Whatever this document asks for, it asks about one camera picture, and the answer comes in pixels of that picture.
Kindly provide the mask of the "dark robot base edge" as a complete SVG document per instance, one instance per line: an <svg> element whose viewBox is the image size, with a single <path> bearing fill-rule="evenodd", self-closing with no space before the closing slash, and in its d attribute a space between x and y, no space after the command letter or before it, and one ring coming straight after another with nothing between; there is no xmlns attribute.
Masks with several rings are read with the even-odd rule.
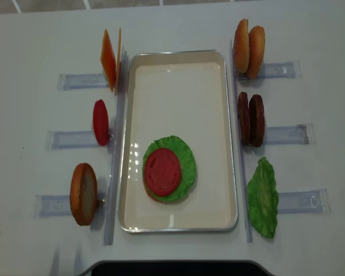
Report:
<svg viewBox="0 0 345 276"><path fill-rule="evenodd" d="M258 264L217 260L119 261L96 265L87 275L270 275Z"/></svg>

